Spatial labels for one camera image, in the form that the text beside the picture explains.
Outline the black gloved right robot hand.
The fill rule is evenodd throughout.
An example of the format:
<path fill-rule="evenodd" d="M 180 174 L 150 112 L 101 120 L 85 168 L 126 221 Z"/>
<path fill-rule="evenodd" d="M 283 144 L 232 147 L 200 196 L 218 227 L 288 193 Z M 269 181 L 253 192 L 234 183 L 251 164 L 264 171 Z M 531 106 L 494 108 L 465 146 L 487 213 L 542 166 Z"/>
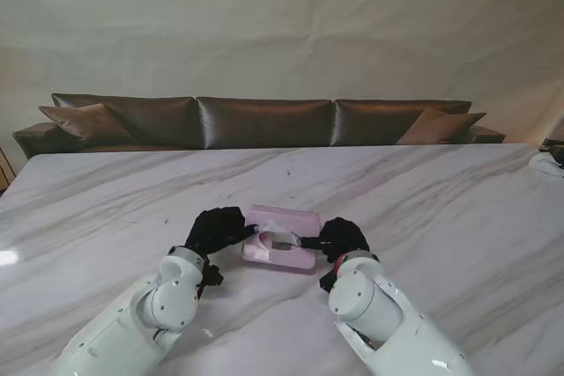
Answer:
<path fill-rule="evenodd" d="M 336 217 L 327 221 L 317 237 L 302 237 L 301 248 L 321 251 L 328 263 L 334 263 L 343 254 L 356 250 L 369 251 L 370 247 L 361 229 L 352 221 Z"/>

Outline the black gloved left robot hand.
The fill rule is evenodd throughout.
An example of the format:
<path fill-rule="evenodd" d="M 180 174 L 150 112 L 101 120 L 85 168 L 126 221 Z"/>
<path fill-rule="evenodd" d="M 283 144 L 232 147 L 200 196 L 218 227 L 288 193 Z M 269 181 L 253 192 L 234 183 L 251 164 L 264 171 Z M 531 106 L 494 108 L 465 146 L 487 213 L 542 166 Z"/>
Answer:
<path fill-rule="evenodd" d="M 184 246 L 208 256 L 238 244 L 256 234 L 256 225 L 247 225 L 239 207 L 222 207 L 201 212 L 196 218 Z"/>

